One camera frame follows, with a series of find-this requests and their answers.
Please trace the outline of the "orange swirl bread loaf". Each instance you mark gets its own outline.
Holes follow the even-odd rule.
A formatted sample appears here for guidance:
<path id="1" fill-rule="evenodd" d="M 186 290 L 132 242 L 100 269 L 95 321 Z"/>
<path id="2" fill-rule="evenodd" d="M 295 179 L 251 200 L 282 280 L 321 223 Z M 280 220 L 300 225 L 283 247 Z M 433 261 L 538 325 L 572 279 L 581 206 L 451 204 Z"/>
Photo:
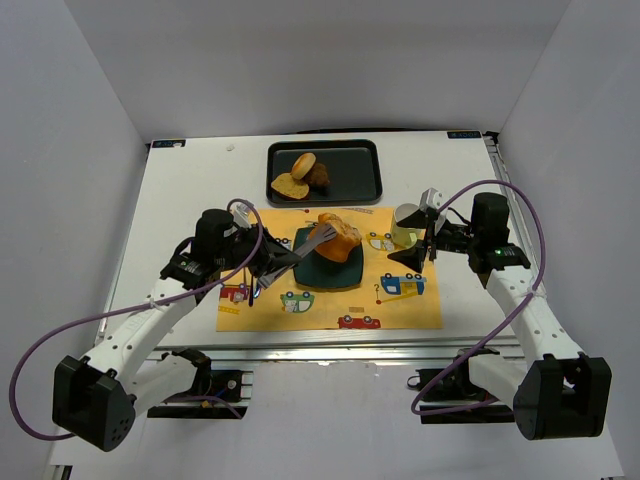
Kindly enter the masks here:
<path id="1" fill-rule="evenodd" d="M 335 263 L 345 263 L 352 250 L 360 246 L 362 236 L 359 231 L 343 221 L 338 215 L 322 213 L 318 215 L 317 226 L 309 234 L 313 238 L 321 225 L 331 225 L 336 231 L 336 236 L 315 247 L 315 252 L 327 260 Z"/>

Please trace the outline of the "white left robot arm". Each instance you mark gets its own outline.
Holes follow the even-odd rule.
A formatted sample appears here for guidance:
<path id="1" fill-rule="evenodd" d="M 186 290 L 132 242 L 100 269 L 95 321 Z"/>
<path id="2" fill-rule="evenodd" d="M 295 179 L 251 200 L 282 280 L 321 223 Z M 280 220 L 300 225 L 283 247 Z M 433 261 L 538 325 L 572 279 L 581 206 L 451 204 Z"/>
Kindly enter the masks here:
<path id="1" fill-rule="evenodd" d="M 137 416 L 178 393 L 198 388 L 211 366 L 203 353 L 183 348 L 141 366 L 169 331 L 218 285 L 224 272 L 243 269 L 260 278 L 297 265 L 301 256 L 260 224 L 239 213 L 209 209 L 193 236 L 175 248 L 143 311 L 130 314 L 81 358 L 65 357 L 54 372 L 55 424 L 104 452 L 119 446 Z"/>

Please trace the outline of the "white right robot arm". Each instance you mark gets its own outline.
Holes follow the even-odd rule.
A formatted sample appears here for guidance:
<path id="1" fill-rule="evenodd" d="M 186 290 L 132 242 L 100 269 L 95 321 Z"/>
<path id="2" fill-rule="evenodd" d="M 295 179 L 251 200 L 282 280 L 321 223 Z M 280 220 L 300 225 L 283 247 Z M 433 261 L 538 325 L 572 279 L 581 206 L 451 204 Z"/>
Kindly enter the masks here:
<path id="1" fill-rule="evenodd" d="M 461 350 L 452 364 L 433 376 L 411 405 L 426 418 L 461 412 L 461 407 L 423 406 L 436 387 L 456 386 L 473 398 L 472 408 L 494 402 L 508 407 L 520 433 L 528 440 L 597 437 L 603 429 L 612 379 L 605 359 L 590 357 L 569 336 L 538 292 L 541 283 L 525 252 L 509 240 L 509 203 L 498 193 L 478 193 L 471 219 L 450 223 L 446 198 L 436 189 L 422 194 L 419 206 L 401 220 L 422 229 L 414 247 L 392 254 L 413 269 L 432 261 L 439 250 L 463 253 L 485 291 L 513 330 L 527 366 L 504 359 L 481 340 Z"/>

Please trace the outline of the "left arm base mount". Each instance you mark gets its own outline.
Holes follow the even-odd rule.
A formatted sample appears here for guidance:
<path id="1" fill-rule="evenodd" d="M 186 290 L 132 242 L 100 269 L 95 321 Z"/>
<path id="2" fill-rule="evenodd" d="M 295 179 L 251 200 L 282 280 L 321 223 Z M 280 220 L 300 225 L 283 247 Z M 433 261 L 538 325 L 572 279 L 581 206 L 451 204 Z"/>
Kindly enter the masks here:
<path id="1" fill-rule="evenodd" d="M 150 408 L 149 419 L 241 420 L 251 398 L 253 373 L 214 367 L 203 352 L 191 348 L 163 353 L 162 360 L 182 358 L 196 369 L 191 387 Z"/>

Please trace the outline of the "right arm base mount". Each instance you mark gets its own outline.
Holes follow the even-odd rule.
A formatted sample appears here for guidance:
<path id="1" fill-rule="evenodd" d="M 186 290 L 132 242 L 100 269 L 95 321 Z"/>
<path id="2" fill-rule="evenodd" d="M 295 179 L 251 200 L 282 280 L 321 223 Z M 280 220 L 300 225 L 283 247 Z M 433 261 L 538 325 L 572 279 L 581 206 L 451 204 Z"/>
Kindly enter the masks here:
<path id="1" fill-rule="evenodd" d="M 418 369 L 415 375 L 408 378 L 407 388 L 419 392 L 439 372 L 439 368 Z M 419 407 L 421 411 L 439 410 L 454 405 L 471 405 L 489 398 L 488 392 L 470 383 L 468 364 L 464 363 L 427 392 L 422 397 Z M 506 424 L 513 423 L 514 416 L 509 407 L 493 403 L 477 409 L 422 416 L 420 422 L 423 425 Z"/>

